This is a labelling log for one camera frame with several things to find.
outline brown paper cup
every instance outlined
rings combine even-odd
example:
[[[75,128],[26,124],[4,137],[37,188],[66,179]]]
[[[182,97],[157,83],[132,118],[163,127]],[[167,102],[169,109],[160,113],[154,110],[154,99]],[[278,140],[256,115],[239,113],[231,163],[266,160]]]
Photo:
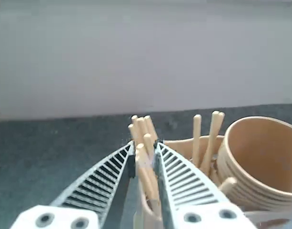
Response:
[[[220,179],[235,177],[229,198],[259,209],[292,208],[292,125],[246,117],[226,131],[217,159]]]

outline floor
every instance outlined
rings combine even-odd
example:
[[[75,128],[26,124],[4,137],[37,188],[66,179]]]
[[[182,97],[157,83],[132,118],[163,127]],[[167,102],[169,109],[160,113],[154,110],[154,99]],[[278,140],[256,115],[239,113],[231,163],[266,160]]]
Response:
[[[226,113],[221,129],[250,115],[275,117],[292,124],[292,104],[218,108]],[[160,138],[192,136],[192,118],[202,115],[209,131],[215,109],[150,113]],[[130,140],[132,114],[0,123],[0,229],[34,205],[47,205],[79,175]],[[127,195],[121,228],[132,228],[137,179]]]

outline wooden stick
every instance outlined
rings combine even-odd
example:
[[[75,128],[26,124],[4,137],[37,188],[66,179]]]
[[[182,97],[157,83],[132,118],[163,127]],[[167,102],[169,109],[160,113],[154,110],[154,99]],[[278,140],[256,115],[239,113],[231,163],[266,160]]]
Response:
[[[219,186],[219,190],[222,193],[227,194],[236,184],[237,179],[234,177],[229,177]]]
[[[149,195],[147,194],[147,196],[149,200],[151,201],[153,212],[155,213],[155,215],[160,216],[161,207],[160,207],[159,187],[158,187],[155,173],[150,165],[150,161],[146,153],[144,144],[138,144],[136,152],[137,152],[136,155],[139,159],[138,167],[142,168],[144,170],[143,173],[145,172],[147,177],[149,178],[149,179],[144,179],[145,181],[143,183],[143,187],[145,187],[145,190],[149,192]]]
[[[138,144],[137,150],[139,151],[138,155],[140,156],[142,162],[144,163],[144,166],[147,168],[147,172],[151,179],[152,186],[155,187],[155,190],[157,191],[157,196],[159,196],[157,178],[151,166],[151,161],[149,160],[144,144]]]
[[[197,114],[193,117],[193,147],[192,147],[192,163],[198,168],[200,163],[199,147],[201,136],[201,115]]]
[[[138,143],[138,134],[137,134],[136,128],[133,124],[128,125],[128,128],[131,133],[131,138],[134,141],[135,146],[137,146],[139,143]]]
[[[137,135],[136,137],[136,146],[137,146],[138,144],[142,143],[142,135],[140,135],[140,128],[137,123],[137,115],[133,115],[131,120],[135,129],[135,133]]]
[[[148,134],[148,129],[147,129],[147,125],[146,125],[146,122],[145,122],[145,119],[143,117],[141,118],[138,118],[137,119],[137,124],[138,124],[138,127],[139,127],[139,133],[141,135],[141,138],[143,138],[143,136],[145,134]]]
[[[219,111],[214,111],[211,115],[211,126],[209,130],[208,145],[200,167],[200,170],[207,176],[211,167],[211,159],[213,155],[215,141],[221,127],[219,123]]]
[[[136,150],[136,155],[137,156],[135,157],[135,161],[136,161],[138,176],[139,176],[139,179],[141,180],[143,189],[149,199],[155,199],[156,195],[155,195],[155,191],[153,190],[150,176],[148,175],[147,170],[143,165],[141,157],[138,156],[138,150]]]
[[[154,143],[157,140],[158,137],[157,137],[157,134],[156,134],[156,131],[155,131],[155,127],[153,125],[153,122],[152,122],[152,119],[151,119],[150,115],[145,116],[145,121],[146,121],[146,125],[147,125],[147,128],[148,128],[149,134],[151,135],[152,141]]]
[[[151,135],[145,134],[143,139],[144,139],[144,144],[146,146],[149,159],[150,161],[152,161],[153,155],[154,155],[154,146],[153,146]]]

